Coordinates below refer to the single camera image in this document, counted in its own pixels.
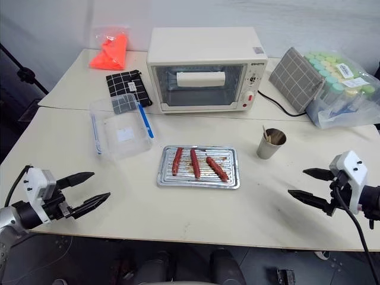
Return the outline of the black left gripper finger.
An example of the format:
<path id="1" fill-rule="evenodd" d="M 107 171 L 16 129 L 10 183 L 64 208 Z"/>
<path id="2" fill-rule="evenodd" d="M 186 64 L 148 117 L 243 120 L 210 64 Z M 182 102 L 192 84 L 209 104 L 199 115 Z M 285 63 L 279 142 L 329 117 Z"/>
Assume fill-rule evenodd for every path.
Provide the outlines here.
<path id="1" fill-rule="evenodd" d="M 56 181 L 56 186 L 58 189 L 65 189 L 67 187 L 74 187 L 75 185 L 85 182 L 87 179 L 92 177 L 94 172 L 80 172 L 73 175 L 69 175 L 65 178 Z"/>
<path id="2" fill-rule="evenodd" d="M 95 210 L 98 206 L 104 203 L 109 198 L 109 196 L 110 192 L 96 195 L 90 199 L 85 200 L 82 205 L 72 209 L 71 217 L 78 219 L 83 215 Z"/>

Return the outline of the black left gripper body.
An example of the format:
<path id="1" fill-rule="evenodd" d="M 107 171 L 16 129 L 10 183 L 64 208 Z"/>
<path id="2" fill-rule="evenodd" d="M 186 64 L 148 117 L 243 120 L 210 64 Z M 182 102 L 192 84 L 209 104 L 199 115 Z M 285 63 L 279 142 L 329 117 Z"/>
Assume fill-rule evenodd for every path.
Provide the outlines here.
<path id="1" fill-rule="evenodd" d="M 59 220 L 72 216 L 72 208 L 60 190 L 54 190 L 49 199 L 44 199 L 43 209 L 50 220 Z"/>

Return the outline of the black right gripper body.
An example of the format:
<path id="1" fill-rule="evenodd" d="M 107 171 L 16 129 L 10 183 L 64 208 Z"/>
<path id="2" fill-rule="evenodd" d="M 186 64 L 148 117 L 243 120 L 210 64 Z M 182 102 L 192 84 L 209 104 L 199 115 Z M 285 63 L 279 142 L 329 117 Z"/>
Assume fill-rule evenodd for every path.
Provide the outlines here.
<path id="1" fill-rule="evenodd" d="M 345 172 L 338 172 L 337 176 L 330 184 L 331 200 L 324 207 L 323 212 L 328 216 L 332 216 L 335 210 L 349 208 L 351 199 L 351 186 L 349 184 L 349 177 Z"/>

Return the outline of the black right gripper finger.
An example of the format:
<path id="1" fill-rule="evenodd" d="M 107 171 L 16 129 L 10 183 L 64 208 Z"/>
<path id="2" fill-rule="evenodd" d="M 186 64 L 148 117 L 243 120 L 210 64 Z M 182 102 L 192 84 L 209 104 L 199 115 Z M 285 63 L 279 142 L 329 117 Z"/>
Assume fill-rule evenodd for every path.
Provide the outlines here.
<path id="1" fill-rule="evenodd" d="M 301 190 L 288 190 L 288 193 L 298 201 L 310 205 L 311 207 L 318 208 L 323 212 L 326 212 L 326 209 L 329 207 L 327 200 L 320 197 L 314 196 L 310 192 L 301 191 Z"/>
<path id="2" fill-rule="evenodd" d="M 335 176 L 332 171 L 328 169 L 310 168 L 302 171 L 303 173 L 322 181 L 333 181 Z"/>

